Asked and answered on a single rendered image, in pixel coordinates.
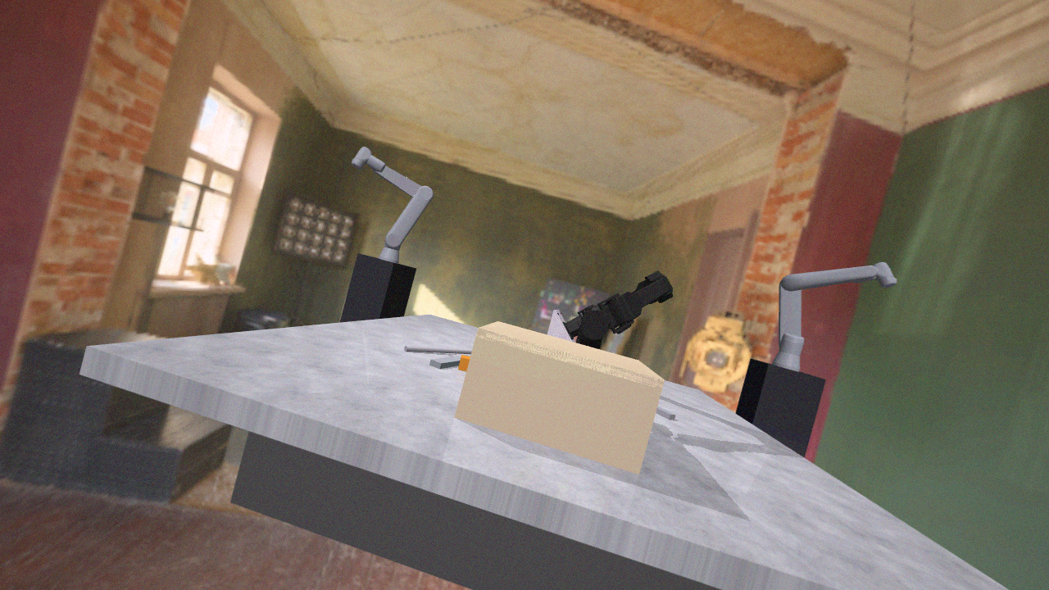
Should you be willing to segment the tan rectangular box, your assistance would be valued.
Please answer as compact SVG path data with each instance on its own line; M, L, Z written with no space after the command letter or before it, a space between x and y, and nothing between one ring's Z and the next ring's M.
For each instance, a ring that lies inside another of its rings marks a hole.
M477 328L457 419L639 475L665 379L521 326Z

